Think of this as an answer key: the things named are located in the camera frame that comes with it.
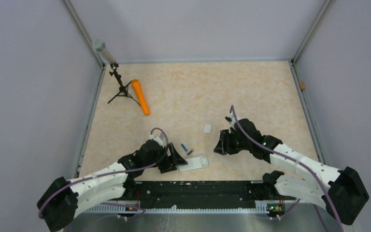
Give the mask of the white battery cover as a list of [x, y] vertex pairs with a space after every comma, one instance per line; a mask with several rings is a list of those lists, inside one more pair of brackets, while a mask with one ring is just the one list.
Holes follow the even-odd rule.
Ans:
[[204, 129], [203, 129], [204, 133], [211, 133], [211, 130], [212, 130], [212, 125], [211, 124], [205, 124], [204, 125]]

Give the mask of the white remote control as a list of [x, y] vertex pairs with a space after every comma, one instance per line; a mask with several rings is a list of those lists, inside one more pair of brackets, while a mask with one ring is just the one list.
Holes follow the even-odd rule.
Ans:
[[209, 161], [206, 156], [189, 158], [189, 159], [185, 159], [185, 161], [187, 162], [187, 164], [178, 166], [178, 170], [180, 172], [202, 169], [202, 168], [206, 168], [209, 166]]

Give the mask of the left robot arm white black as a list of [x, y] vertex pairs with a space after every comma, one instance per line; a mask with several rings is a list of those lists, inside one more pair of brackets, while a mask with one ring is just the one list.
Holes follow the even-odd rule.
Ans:
[[45, 221], [49, 231], [60, 231], [99, 203], [133, 198], [136, 188], [132, 182], [144, 170], [157, 167], [164, 174], [187, 164], [173, 143], [148, 140], [104, 169], [79, 178], [55, 179], [37, 202], [38, 217]]

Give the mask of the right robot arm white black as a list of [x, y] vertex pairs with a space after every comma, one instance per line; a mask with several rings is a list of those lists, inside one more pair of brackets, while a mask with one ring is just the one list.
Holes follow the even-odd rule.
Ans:
[[359, 173], [317, 162], [290, 148], [280, 139], [262, 135], [247, 118], [228, 115], [229, 129], [221, 130], [214, 152], [234, 155], [248, 151], [256, 159], [278, 166], [294, 175], [272, 171], [263, 175], [264, 193], [270, 199], [280, 195], [299, 198], [324, 208], [341, 224], [352, 225], [369, 200]]

